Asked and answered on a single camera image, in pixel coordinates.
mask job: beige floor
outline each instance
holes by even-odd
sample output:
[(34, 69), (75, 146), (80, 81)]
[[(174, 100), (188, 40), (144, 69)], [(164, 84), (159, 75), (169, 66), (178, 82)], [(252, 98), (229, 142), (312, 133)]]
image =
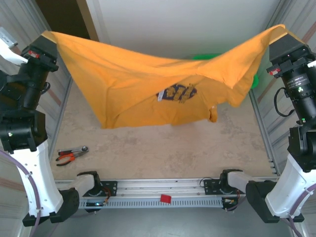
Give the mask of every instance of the beige floor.
[(216, 177), (225, 168), (271, 175), (249, 97), (239, 108), (220, 105), (218, 114), (217, 123), (100, 129), (73, 83), (55, 156), (57, 149), (80, 145), (90, 151), (63, 167), (52, 159), (54, 178), (74, 179), (90, 170), (102, 179)]

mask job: yellow t-shirt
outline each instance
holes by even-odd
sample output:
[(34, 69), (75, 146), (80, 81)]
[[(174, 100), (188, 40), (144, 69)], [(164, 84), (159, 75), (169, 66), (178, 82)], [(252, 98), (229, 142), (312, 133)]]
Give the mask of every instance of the yellow t-shirt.
[(217, 120), (216, 105), (239, 106), (269, 43), (289, 32), (271, 27), (211, 60), (153, 57), (56, 32), (69, 72), (102, 128)]

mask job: red block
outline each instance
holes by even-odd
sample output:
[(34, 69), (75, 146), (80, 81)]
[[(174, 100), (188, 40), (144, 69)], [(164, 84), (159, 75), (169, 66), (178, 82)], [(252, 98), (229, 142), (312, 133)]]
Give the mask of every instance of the red block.
[(171, 203), (171, 196), (161, 194), (160, 201), (170, 204)]

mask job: pliers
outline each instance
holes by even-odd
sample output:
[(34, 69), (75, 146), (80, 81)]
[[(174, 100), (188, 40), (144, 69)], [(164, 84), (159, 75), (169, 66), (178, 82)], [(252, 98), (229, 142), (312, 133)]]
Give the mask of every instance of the pliers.
[(61, 159), (63, 159), (63, 158), (67, 158), (67, 157), (69, 157), (69, 160), (66, 161), (66, 162), (64, 162), (64, 163), (59, 163), (59, 164), (56, 164), (56, 165), (57, 165), (57, 166), (64, 166), (64, 165), (66, 165), (66, 164), (69, 164), (70, 162), (74, 161), (77, 157), (81, 157), (82, 155), (86, 154), (86, 153), (89, 151), (88, 147), (86, 147), (86, 148), (87, 148), (86, 151), (82, 151), (82, 152), (71, 152), (71, 153), (69, 153), (69, 154), (66, 154), (66, 155), (63, 155), (63, 156), (58, 157), (58, 158), (56, 159), (56, 161), (59, 161), (59, 160), (61, 160)]

